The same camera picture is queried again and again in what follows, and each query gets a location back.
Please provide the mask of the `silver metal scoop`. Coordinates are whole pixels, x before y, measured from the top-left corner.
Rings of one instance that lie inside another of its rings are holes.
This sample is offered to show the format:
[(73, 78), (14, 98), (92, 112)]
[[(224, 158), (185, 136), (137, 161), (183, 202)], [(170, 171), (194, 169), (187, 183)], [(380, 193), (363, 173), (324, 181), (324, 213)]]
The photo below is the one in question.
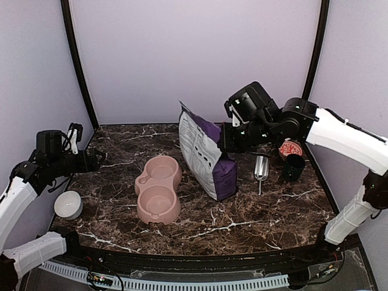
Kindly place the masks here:
[(254, 176), (258, 181), (258, 195), (261, 195), (262, 182), (268, 178), (269, 175), (269, 159), (266, 156), (258, 155), (255, 161)]

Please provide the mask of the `purple white pet food bag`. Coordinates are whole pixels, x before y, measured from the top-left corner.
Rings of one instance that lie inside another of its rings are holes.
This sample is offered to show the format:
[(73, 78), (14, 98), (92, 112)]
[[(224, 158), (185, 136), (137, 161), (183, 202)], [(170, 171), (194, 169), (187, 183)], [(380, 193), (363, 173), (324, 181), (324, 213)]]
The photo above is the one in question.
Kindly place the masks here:
[(189, 170), (215, 201), (234, 195), (238, 191), (238, 166), (218, 147), (220, 126), (180, 105), (179, 146)]

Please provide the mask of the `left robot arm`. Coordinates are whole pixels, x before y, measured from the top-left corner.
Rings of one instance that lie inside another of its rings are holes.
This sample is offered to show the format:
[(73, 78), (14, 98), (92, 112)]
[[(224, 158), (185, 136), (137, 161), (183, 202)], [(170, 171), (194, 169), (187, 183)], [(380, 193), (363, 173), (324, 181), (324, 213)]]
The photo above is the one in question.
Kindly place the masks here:
[(34, 150), (30, 158), (17, 164), (10, 174), (7, 188), (1, 194), (1, 290), (15, 290), (19, 280), (46, 261), (63, 255), (72, 264), (85, 260), (76, 231), (59, 227), (31, 241), (6, 248), (13, 229), (48, 186), (60, 177), (99, 170), (106, 154), (96, 150)]

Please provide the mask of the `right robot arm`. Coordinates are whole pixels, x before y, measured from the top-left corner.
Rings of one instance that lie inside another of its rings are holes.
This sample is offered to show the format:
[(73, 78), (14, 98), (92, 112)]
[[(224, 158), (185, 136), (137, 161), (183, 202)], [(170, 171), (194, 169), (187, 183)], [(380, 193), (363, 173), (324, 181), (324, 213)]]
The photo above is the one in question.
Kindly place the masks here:
[(333, 246), (372, 215), (387, 209), (387, 138), (301, 98), (292, 98), (279, 109), (273, 101), (244, 94), (230, 98), (224, 107), (232, 119), (221, 127), (219, 146), (225, 152), (246, 152), (260, 144), (293, 139), (330, 150), (368, 169), (354, 197), (326, 224), (318, 243), (310, 248), (313, 262), (324, 262)]

